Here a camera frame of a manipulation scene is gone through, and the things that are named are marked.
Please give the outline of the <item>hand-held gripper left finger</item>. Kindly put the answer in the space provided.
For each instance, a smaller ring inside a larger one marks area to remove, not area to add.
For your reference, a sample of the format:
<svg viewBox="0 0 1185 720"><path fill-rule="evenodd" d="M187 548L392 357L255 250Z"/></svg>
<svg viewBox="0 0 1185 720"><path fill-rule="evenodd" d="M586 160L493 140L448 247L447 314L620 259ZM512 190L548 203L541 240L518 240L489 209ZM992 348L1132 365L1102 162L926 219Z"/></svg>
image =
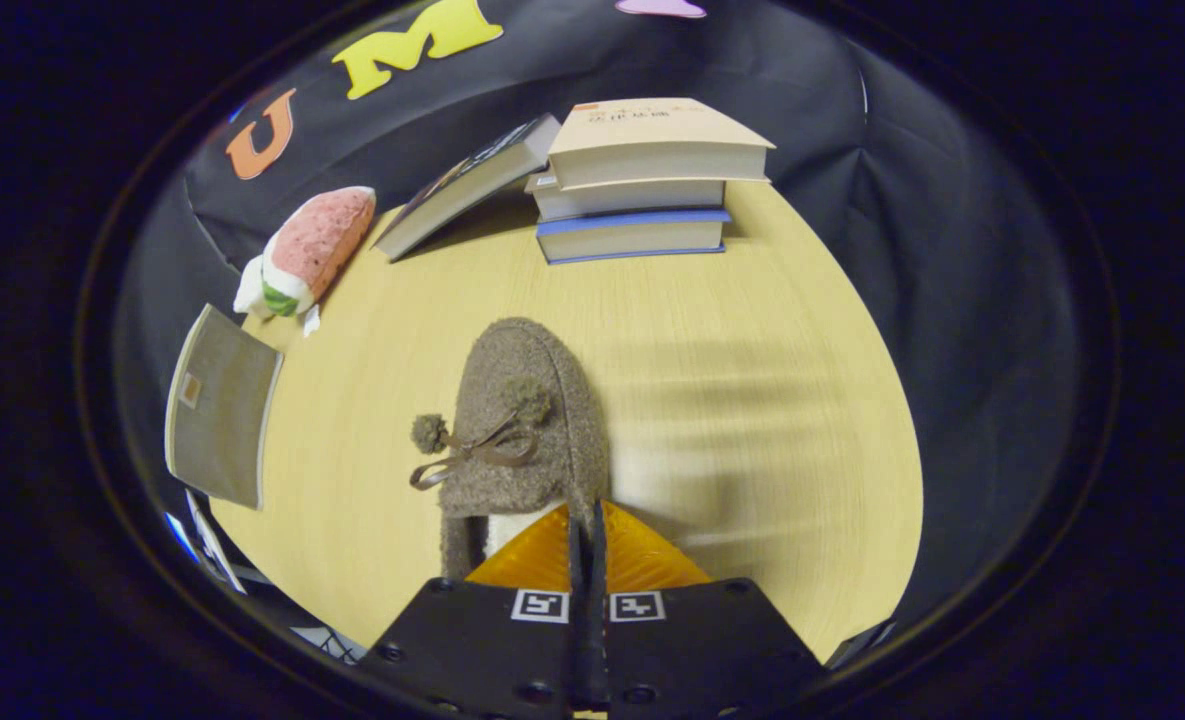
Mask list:
<svg viewBox="0 0 1185 720"><path fill-rule="evenodd" d="M577 714L589 608L584 541L565 507L529 525L478 579L427 580L361 669L455 719Z"/></svg>

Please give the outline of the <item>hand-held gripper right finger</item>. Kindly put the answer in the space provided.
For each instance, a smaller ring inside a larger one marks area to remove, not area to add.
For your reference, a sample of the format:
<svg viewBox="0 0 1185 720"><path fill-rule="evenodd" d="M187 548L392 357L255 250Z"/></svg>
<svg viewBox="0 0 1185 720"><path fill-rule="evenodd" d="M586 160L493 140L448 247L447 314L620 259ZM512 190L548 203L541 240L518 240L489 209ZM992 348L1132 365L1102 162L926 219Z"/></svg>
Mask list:
<svg viewBox="0 0 1185 720"><path fill-rule="evenodd" d="M751 579L715 581L673 544L600 501L592 583L592 711L610 719L749 719L822 675Z"/></svg>

